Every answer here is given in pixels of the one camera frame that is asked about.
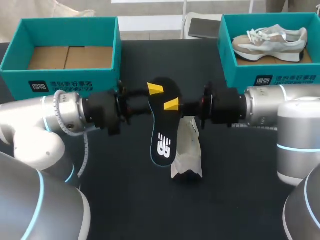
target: cardboard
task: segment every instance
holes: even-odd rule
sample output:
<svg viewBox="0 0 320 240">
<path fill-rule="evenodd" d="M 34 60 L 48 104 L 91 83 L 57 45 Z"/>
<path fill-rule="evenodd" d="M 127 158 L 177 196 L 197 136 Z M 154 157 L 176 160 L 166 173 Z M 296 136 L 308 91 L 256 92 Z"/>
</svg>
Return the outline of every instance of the cardboard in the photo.
<svg viewBox="0 0 320 240">
<path fill-rule="evenodd" d="M 112 57 L 109 46 L 41 46 L 34 48 L 28 69 L 109 69 Z"/>
<path fill-rule="evenodd" d="M 71 46 L 65 69 L 109 69 L 112 56 L 111 46 Z"/>
<path fill-rule="evenodd" d="M 67 46 L 35 47 L 28 70 L 64 69 L 68 49 Z"/>
<path fill-rule="evenodd" d="M 243 65 L 271 65 L 271 64 L 311 64 L 312 60 L 308 53 L 308 50 L 305 48 L 303 59 L 300 62 L 282 61 L 273 56 L 265 56 L 259 59 L 258 61 L 246 61 L 236 56 L 236 62 L 239 66 L 243 66 Z"/>
</svg>

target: black insole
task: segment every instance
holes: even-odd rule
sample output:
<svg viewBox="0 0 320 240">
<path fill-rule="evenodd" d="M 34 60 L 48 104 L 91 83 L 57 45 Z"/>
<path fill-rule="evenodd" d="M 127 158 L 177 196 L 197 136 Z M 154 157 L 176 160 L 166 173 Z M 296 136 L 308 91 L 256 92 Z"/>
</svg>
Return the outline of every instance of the black insole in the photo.
<svg viewBox="0 0 320 240">
<path fill-rule="evenodd" d="M 153 132 L 150 155 L 152 161 L 161 167 L 170 166 L 177 152 L 178 127 L 182 112 L 165 110 L 164 104 L 176 98 L 181 100 L 178 85 L 170 78 L 159 77 L 151 82 L 163 87 L 163 92 L 150 95 L 149 105 L 153 114 Z"/>
</svg>

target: beige sneaker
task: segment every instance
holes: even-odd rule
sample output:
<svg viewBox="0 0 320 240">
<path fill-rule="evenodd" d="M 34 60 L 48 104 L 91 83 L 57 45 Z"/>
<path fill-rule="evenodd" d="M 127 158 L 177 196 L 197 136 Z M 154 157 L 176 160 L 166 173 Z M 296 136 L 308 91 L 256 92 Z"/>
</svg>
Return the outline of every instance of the beige sneaker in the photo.
<svg viewBox="0 0 320 240">
<path fill-rule="evenodd" d="M 248 61 L 258 61 L 273 56 L 283 61 L 300 62 L 307 45 L 308 32 L 285 30 L 280 25 L 247 31 L 247 35 L 232 40 L 234 52 Z"/>
</svg>

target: black logo label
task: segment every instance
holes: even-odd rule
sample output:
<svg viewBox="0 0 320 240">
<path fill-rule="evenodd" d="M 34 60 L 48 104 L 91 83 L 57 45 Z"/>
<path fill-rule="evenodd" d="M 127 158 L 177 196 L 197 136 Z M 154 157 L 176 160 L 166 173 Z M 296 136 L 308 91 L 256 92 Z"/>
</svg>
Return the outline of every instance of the black logo label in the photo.
<svg viewBox="0 0 320 240">
<path fill-rule="evenodd" d="M 271 84 L 273 75 L 259 75 L 256 76 L 254 86 L 269 86 Z"/>
<path fill-rule="evenodd" d="M 49 88 L 45 81 L 29 81 L 29 85 L 34 93 L 48 93 Z"/>
</svg>

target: insole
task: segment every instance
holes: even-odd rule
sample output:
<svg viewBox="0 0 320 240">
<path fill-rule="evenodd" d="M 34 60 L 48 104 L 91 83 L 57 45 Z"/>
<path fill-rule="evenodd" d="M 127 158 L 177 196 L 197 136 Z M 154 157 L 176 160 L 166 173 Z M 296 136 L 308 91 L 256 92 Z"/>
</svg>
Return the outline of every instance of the insole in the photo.
<svg viewBox="0 0 320 240">
<path fill-rule="evenodd" d="M 177 84 L 166 77 L 158 77 L 148 83 L 148 89 L 148 101 L 153 114 L 151 159 L 158 166 L 170 166 L 176 158 L 182 95 Z"/>
</svg>

